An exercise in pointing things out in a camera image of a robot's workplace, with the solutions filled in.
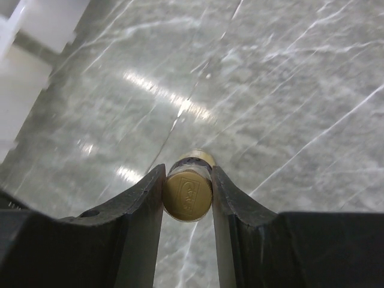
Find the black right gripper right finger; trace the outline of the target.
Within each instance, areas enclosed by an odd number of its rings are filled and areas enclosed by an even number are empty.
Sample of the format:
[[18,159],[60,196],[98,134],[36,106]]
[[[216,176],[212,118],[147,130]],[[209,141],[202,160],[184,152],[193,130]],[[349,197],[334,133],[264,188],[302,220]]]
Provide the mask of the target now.
[[383,214],[274,213],[211,177],[221,287],[383,286]]

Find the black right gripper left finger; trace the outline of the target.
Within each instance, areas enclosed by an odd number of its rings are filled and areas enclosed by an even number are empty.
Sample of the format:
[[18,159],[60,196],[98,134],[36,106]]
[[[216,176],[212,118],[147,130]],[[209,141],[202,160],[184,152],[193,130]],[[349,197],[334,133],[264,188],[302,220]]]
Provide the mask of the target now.
[[78,217],[52,218],[1,193],[2,287],[152,287],[166,178],[160,164]]

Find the yellow label sauce bottle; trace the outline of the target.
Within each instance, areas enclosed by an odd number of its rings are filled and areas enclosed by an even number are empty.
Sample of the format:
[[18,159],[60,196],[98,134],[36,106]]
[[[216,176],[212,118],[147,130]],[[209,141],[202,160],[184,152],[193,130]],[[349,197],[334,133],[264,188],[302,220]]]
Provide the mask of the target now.
[[203,218],[212,204],[212,155],[193,149],[182,155],[170,168],[163,185],[164,210],[181,222]]

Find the white plastic divided tray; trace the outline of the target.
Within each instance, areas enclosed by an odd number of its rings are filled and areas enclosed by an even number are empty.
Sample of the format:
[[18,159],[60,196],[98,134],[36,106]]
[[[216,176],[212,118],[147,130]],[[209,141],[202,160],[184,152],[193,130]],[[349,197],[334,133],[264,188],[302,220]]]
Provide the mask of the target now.
[[56,54],[76,38],[88,1],[1,1],[1,159],[38,95],[49,86],[52,66],[14,41],[23,33]]

